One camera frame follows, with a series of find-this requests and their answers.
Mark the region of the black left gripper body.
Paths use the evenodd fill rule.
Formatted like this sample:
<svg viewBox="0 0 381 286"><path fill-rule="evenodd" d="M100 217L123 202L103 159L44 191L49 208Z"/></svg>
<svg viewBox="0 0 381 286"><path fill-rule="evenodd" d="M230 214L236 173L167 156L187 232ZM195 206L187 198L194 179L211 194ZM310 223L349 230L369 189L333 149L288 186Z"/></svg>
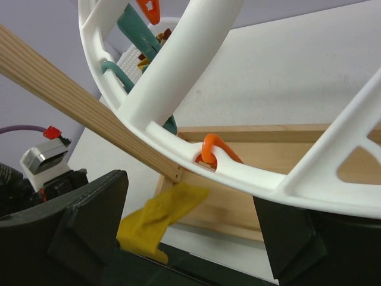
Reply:
<svg viewBox="0 0 381 286"><path fill-rule="evenodd" d="M35 191L29 179L1 163L1 216L29 209L88 184L87 170L69 170Z"/></svg>

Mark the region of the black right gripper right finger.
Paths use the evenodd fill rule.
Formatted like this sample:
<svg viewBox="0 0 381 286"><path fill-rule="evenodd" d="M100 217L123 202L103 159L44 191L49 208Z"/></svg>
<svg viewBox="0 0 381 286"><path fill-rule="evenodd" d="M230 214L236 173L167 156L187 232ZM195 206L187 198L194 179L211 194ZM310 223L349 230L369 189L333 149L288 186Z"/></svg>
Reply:
<svg viewBox="0 0 381 286"><path fill-rule="evenodd" d="M254 198L280 285L380 285L380 220Z"/></svg>

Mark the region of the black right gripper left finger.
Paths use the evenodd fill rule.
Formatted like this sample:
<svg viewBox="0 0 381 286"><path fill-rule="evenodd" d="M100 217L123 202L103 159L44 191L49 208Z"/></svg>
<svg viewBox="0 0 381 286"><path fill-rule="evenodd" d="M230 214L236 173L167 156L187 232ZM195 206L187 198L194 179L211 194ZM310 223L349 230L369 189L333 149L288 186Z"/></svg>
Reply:
<svg viewBox="0 0 381 286"><path fill-rule="evenodd" d="M1 218L1 285L100 285L129 180L113 170Z"/></svg>

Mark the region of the mustard yellow sock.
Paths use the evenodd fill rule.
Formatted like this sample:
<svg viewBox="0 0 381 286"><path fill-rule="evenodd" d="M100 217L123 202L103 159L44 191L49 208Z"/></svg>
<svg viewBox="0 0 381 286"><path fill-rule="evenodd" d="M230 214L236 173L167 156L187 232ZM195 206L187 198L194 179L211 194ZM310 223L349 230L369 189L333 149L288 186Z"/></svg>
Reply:
<svg viewBox="0 0 381 286"><path fill-rule="evenodd" d="M167 264L168 256L158 248L167 228L200 205L209 193L208 188L184 182L162 191L121 220L117 231L120 248Z"/></svg>

